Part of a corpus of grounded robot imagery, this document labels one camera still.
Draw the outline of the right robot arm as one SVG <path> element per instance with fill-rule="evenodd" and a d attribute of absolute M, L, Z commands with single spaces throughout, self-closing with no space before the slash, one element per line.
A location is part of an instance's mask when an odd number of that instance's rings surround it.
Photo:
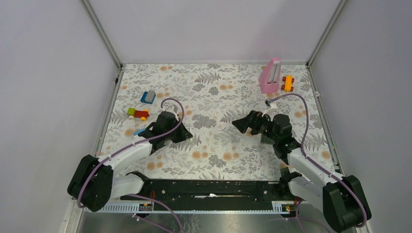
<path fill-rule="evenodd" d="M 281 178 L 279 195 L 285 200 L 297 196 L 321 211 L 326 222 L 336 232 L 362 227 L 372 214 L 358 178 L 344 176 L 327 170 L 306 155 L 292 135 L 292 125 L 287 115 L 273 118 L 251 111 L 246 117 L 232 124 L 241 132 L 261 134 L 273 141 L 277 158 L 294 167 L 295 172 Z"/>

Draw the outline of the red green toy truck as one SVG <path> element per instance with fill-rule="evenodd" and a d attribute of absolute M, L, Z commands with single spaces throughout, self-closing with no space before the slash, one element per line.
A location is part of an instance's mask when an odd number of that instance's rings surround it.
<path fill-rule="evenodd" d="M 150 116 L 148 109 L 144 109 L 143 111 L 136 110 L 135 108 L 129 108 L 127 110 L 127 115 L 129 119 L 138 118 L 141 121 L 146 121 L 147 118 Z"/>

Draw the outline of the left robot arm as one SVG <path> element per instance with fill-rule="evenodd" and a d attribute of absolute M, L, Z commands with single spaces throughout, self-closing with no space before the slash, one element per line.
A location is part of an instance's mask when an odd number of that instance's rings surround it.
<path fill-rule="evenodd" d="M 67 187 L 67 193 L 79 201 L 82 208 L 93 212 L 102 209 L 110 199 L 134 194 L 143 200 L 149 197 L 151 187 L 143 178 L 130 173 L 117 176 L 133 161 L 145 158 L 171 141 L 180 143 L 193 135 L 174 113 L 163 111 L 156 121 L 136 135 L 131 143 L 107 157 L 84 156 Z"/>

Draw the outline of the floral patterned table mat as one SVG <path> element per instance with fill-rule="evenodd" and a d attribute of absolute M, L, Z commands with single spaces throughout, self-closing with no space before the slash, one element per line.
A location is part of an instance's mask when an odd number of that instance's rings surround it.
<path fill-rule="evenodd" d="M 305 152 L 325 168 L 333 168 L 328 139 L 318 112 L 305 65 L 283 65 L 281 74 L 295 79 L 293 96 L 279 91 L 262 94 L 257 64 L 127 64 L 111 112 L 105 138 L 96 154 L 108 156 L 136 142 L 133 132 L 156 120 L 162 110 L 184 115 L 184 125 L 193 138 L 167 142 L 153 155 L 139 159 L 121 174 L 139 171 L 150 178 L 203 180 L 265 180 L 279 178 L 286 164 L 259 135 L 241 134 L 232 121 L 250 111 L 266 110 L 265 100 L 278 97 L 278 113 L 289 116 L 292 134 L 303 142 Z M 154 91 L 153 104 L 140 99 Z M 127 110 L 148 109 L 146 121 L 129 119 Z"/>

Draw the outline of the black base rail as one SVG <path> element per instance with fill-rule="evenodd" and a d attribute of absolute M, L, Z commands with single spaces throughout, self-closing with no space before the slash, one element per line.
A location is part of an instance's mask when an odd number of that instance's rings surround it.
<path fill-rule="evenodd" d="M 215 181 L 149 179 L 138 196 L 153 198 L 165 204 L 169 201 L 191 203 L 195 200 L 275 201 L 286 208 L 297 204 L 286 184 L 278 181 Z"/>

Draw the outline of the blue white brick block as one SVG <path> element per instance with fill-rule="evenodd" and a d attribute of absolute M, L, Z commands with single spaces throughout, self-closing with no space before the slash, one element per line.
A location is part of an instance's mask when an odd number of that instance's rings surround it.
<path fill-rule="evenodd" d="M 133 136 L 137 136 L 139 133 L 145 131 L 145 129 L 141 129 L 141 130 L 137 130 L 135 132 L 133 132 Z"/>

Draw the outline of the blue grey brick block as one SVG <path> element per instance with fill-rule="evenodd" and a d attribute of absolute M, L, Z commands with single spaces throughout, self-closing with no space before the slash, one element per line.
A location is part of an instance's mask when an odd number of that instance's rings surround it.
<path fill-rule="evenodd" d="M 152 90 L 145 91 L 140 99 L 140 102 L 145 103 L 145 104 L 153 104 L 155 98 L 156 98 L 156 93 L 154 91 Z"/>

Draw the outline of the orange red toy car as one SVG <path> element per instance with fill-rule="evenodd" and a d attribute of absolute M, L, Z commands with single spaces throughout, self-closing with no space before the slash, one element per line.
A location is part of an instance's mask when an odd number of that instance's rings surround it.
<path fill-rule="evenodd" d="M 281 86 L 281 90 L 285 92 L 292 92 L 294 87 L 292 84 L 294 83 L 294 78 L 292 75 L 286 75 L 282 78 L 282 81 L 284 82 Z"/>

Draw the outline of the dark grey brick baseplate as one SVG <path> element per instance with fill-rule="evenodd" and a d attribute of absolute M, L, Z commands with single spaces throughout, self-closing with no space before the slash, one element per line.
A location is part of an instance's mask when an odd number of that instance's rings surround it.
<path fill-rule="evenodd" d="M 260 142 L 262 144 L 267 144 L 267 145 L 273 145 L 274 144 L 273 137 L 272 136 L 267 136 L 267 135 L 264 135 L 264 134 L 261 134 Z"/>

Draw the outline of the pink metronome box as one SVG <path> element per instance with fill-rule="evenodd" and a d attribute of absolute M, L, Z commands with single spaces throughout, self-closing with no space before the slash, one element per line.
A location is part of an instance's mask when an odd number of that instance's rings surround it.
<path fill-rule="evenodd" d="M 262 94 L 271 94 L 279 90 L 281 73 L 280 58 L 273 58 L 263 69 L 258 82 Z"/>

